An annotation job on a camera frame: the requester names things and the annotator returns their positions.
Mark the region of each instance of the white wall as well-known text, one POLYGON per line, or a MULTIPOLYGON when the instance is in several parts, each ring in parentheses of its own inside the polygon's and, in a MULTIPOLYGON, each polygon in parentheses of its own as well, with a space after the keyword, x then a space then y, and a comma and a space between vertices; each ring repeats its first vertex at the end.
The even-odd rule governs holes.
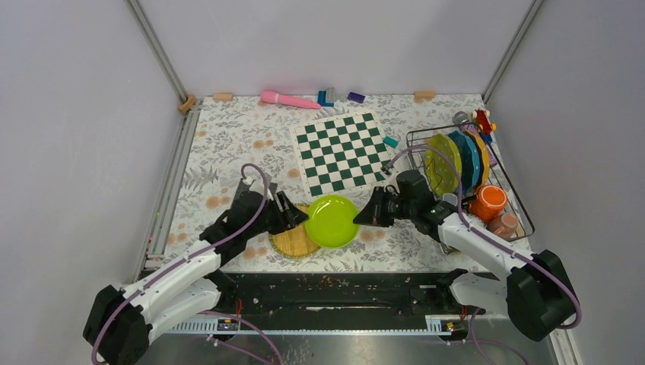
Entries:
POLYGON ((188 92, 481 93, 531 0, 142 0, 188 92))
POLYGON ((89 363, 130 279, 180 124, 121 1, 0 4, 0 363, 89 363))
POLYGON ((580 297, 586 365, 645 361, 645 3, 546 2, 490 108, 536 240, 580 297))

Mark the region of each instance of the green and white checkerboard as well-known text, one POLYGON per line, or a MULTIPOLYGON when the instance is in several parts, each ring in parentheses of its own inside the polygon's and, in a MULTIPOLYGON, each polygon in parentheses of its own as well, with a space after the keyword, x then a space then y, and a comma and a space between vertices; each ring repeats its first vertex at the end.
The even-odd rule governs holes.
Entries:
POLYGON ((300 176, 309 198, 363 190, 385 180, 391 157, 373 112, 318 119, 291 127, 300 176))

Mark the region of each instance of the purple block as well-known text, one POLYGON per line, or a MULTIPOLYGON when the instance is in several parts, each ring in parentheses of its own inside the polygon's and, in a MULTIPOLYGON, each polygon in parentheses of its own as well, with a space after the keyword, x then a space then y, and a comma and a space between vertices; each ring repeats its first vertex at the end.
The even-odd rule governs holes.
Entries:
POLYGON ((355 101, 357 103, 362 104, 365 101, 365 95, 349 93, 349 95, 347 96, 347 100, 355 101))

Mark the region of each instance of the green plate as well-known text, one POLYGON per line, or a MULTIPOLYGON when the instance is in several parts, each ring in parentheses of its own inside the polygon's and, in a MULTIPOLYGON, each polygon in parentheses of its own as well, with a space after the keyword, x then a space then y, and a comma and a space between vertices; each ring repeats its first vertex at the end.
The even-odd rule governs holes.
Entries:
POLYGON ((425 166, 427 167, 426 175, 430 178, 430 188, 439 196, 447 192, 454 193, 459 186, 458 178, 462 175, 462 158, 459 156, 457 145, 450 137, 441 133, 430 137, 427 145, 446 156, 459 174, 459 176, 455 176, 448 162, 434 151, 428 151, 425 155, 425 166))
POLYGON ((348 245, 358 233, 358 224, 352 222, 358 215, 354 203, 339 195, 318 198, 309 207, 309 220, 304 229, 318 246, 339 249, 348 245))

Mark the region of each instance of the table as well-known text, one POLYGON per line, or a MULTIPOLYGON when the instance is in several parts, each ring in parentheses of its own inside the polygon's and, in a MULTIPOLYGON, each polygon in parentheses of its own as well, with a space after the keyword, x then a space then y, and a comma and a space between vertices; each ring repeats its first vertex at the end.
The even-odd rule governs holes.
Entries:
MULTIPOLYGON (((258 102, 258 97, 235 97, 233 102, 218 102, 210 97, 204 100, 166 250, 159 263, 182 254, 228 208, 244 163, 256 163, 269 173, 278 183, 278 190, 284 190, 294 204, 306 202, 289 133, 291 125, 369 109, 380 117, 381 132, 400 142, 400 151, 411 130, 449 125, 460 110, 484 108, 477 94, 437 95, 425 103, 415 103, 412 95, 368 96, 363 104, 344 101, 320 110, 261 106, 258 102)), ((401 163, 409 168, 408 161, 401 163)), ((368 191, 340 193, 359 210, 370 197, 368 191)), ((526 239, 516 243, 520 248, 529 245, 526 239)), ((357 238, 346 247, 321 249, 303 259, 287 259, 277 253, 265 233, 251 239, 246 251, 222 270, 413 272, 454 268, 485 270, 461 253, 445 255, 430 237, 409 223, 397 222, 390 228, 361 227, 357 238)))

